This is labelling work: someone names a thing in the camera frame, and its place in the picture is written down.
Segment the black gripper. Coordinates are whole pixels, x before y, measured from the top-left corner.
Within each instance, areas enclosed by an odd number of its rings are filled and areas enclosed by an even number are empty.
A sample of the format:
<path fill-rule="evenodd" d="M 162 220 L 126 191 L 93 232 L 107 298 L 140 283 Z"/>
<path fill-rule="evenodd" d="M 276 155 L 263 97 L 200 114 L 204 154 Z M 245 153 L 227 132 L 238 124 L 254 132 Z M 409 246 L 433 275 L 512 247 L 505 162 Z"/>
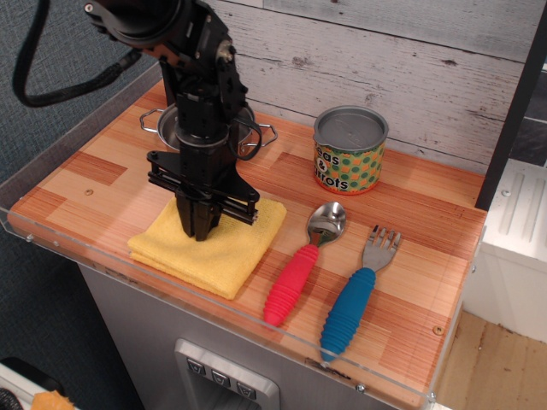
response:
<path fill-rule="evenodd" d="M 249 104 L 233 105 L 228 115 L 215 100 L 182 96 L 172 105 L 179 152 L 151 151 L 147 160 L 149 181 L 174 193 L 184 233 L 202 242 L 223 215 L 253 224 L 260 195 L 238 174 L 237 162 L 245 160 L 236 157 L 237 137 L 230 131 Z"/>

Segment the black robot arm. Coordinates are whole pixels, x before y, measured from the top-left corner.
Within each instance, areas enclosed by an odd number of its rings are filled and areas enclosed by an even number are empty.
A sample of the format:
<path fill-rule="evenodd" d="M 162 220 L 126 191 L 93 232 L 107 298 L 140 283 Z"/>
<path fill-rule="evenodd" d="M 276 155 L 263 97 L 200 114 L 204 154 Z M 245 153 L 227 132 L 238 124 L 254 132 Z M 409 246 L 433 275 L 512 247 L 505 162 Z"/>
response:
<path fill-rule="evenodd" d="M 179 150 L 148 153 L 149 181 L 175 194 L 185 234 L 205 240 L 222 215 L 252 224 L 260 196 L 236 163 L 256 155 L 262 130 L 242 115 L 248 89 L 226 25 L 203 1 L 91 1 L 85 11 L 100 31 L 162 65 Z"/>

